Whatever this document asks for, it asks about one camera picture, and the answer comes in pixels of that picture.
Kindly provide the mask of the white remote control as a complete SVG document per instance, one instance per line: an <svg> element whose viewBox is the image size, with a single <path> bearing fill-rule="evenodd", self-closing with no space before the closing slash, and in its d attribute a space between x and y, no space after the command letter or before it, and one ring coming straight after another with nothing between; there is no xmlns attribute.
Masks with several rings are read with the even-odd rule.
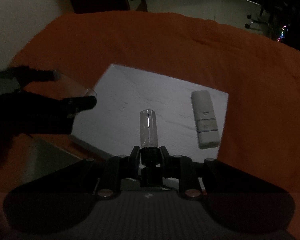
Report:
<svg viewBox="0 0 300 240"><path fill-rule="evenodd" d="M193 91L191 102L199 148L203 150L218 147L221 139L210 93L207 90Z"/></svg>

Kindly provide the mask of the white box lid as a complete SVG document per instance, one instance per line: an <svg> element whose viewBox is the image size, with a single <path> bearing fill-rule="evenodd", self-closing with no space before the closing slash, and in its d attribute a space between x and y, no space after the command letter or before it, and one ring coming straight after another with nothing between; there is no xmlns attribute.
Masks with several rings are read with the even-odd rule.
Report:
<svg viewBox="0 0 300 240"><path fill-rule="evenodd" d="M218 148L198 146L191 94L205 87L172 77L110 65L94 91L97 105L75 117L71 139L108 159L129 155L140 144L140 112L156 113L159 145L170 155L201 163L217 158Z"/></svg>

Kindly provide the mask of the clear plastic tube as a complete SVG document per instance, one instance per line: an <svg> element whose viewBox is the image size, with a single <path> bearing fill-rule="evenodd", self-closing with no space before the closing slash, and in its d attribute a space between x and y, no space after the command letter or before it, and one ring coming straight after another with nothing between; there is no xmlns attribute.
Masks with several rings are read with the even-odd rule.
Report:
<svg viewBox="0 0 300 240"><path fill-rule="evenodd" d="M144 109L140 112L140 147L159 147L155 111Z"/></svg>

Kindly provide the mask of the red blanket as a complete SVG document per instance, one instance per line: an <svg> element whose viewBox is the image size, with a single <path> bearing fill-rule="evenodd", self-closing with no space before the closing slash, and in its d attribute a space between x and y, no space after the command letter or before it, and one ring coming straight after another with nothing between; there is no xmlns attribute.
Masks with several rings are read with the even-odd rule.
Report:
<svg viewBox="0 0 300 240"><path fill-rule="evenodd" d="M0 167L0 225L17 239L300 239L300 52L230 25L172 13L109 11L56 18L8 68L56 70L56 82L27 92L53 99L84 96L112 65L204 86L221 142L217 159L286 190L295 202L285 231L236 233L164 178L162 147L141 148L138 175L102 199L82 222L49 235L21 235L4 199L23 185L83 159L107 161L66 134L20 134Z"/></svg>

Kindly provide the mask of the glowing rgb device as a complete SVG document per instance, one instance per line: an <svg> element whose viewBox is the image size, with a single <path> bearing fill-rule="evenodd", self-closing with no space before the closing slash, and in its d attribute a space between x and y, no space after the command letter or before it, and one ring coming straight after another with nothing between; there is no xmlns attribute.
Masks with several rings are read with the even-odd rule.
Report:
<svg viewBox="0 0 300 240"><path fill-rule="evenodd" d="M283 43L287 36L287 33L288 33L288 25L284 25L281 28L280 34L279 34L278 38L276 39L276 41L279 43Z"/></svg>

